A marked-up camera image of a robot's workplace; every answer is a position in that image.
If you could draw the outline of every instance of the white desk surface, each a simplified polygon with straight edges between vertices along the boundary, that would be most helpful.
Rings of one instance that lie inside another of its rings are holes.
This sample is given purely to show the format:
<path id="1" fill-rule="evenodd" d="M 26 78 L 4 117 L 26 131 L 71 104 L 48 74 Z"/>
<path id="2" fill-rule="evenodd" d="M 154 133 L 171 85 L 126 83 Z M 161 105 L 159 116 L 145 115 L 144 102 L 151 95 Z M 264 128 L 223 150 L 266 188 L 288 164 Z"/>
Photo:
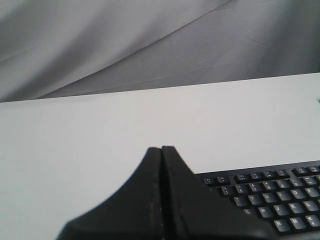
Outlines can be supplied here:
<path id="1" fill-rule="evenodd" d="M 320 160 L 320 73 L 0 104 L 0 239 L 55 239 L 147 147 L 196 172 Z"/>

